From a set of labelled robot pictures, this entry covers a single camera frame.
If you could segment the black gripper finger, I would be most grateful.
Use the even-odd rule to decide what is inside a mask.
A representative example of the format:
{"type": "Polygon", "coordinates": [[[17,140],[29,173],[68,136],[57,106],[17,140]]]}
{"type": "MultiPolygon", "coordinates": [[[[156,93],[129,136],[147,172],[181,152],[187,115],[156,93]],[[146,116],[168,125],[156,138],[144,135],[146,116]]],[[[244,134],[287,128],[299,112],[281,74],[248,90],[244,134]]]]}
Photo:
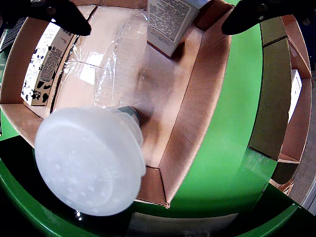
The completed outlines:
{"type": "Polygon", "coordinates": [[[222,32],[236,35],[275,17],[294,15],[305,20],[315,12],[314,0],[241,0],[224,21],[222,32]]]}
{"type": "Polygon", "coordinates": [[[23,17],[54,23],[75,35],[88,36],[91,26],[69,0],[2,0],[0,24],[12,28],[23,17]]]}

